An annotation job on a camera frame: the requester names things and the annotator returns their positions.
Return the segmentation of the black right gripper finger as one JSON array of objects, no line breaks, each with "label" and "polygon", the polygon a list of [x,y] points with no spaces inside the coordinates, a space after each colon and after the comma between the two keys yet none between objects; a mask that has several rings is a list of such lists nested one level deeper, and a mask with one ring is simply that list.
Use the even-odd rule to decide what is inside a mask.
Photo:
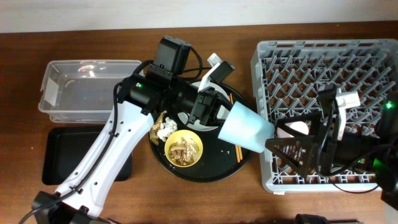
[{"label": "black right gripper finger", "polygon": [[[280,128],[280,129],[284,130],[285,132],[293,135],[294,137],[304,137],[304,136],[318,133],[321,118],[322,118],[322,115],[321,115],[321,112],[319,112],[319,111],[301,114],[299,116],[294,116],[294,117],[282,118],[282,119],[277,120],[276,128]],[[304,135],[304,134],[302,134],[298,131],[295,131],[286,126],[286,123],[292,123],[295,121],[303,121],[309,128],[309,134]]]},{"label": "black right gripper finger", "polygon": [[314,136],[268,139],[265,147],[303,178],[312,169],[310,166],[316,148]]}]

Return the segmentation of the pink plastic cup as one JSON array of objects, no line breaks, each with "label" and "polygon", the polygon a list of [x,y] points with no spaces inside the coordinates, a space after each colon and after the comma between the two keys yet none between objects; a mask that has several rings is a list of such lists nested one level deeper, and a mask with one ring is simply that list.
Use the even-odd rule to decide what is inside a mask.
[{"label": "pink plastic cup", "polygon": [[[298,131],[304,135],[309,134],[309,128],[303,121],[295,121],[292,123],[286,123],[286,126],[295,131]],[[285,132],[284,130],[282,130],[280,128],[277,128],[277,137],[278,138],[292,138],[293,135]]]}]

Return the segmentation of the light blue plastic cup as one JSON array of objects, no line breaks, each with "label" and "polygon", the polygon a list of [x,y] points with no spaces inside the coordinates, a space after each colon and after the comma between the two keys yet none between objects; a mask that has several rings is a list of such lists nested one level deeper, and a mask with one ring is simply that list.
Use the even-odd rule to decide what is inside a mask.
[{"label": "light blue plastic cup", "polygon": [[235,102],[222,125],[218,139],[262,153],[266,150],[266,141],[273,137],[274,130],[272,123],[240,102]]}]

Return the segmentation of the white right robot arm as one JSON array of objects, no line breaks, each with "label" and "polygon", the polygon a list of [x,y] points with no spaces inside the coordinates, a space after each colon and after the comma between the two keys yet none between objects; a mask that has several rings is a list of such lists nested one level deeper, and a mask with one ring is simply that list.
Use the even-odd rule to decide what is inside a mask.
[{"label": "white right robot arm", "polygon": [[311,171],[332,179],[346,170],[370,172],[382,189],[381,199],[397,208],[397,93],[387,96],[376,124],[376,137],[345,133],[345,112],[359,106],[356,92],[318,93],[321,111],[279,119],[290,136],[268,139],[266,149],[306,178]]}]

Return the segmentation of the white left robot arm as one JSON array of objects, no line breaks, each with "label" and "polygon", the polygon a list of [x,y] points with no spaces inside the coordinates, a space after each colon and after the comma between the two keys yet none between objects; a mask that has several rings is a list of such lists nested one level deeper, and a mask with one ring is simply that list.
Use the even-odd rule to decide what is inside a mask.
[{"label": "white left robot arm", "polygon": [[179,78],[162,81],[138,74],[125,78],[114,87],[113,110],[84,158],[54,194],[39,192],[20,222],[35,217],[37,223],[105,223],[100,213],[109,190],[163,106],[188,112],[189,123],[221,126],[224,121],[217,114],[232,104],[212,87],[199,89]]}]

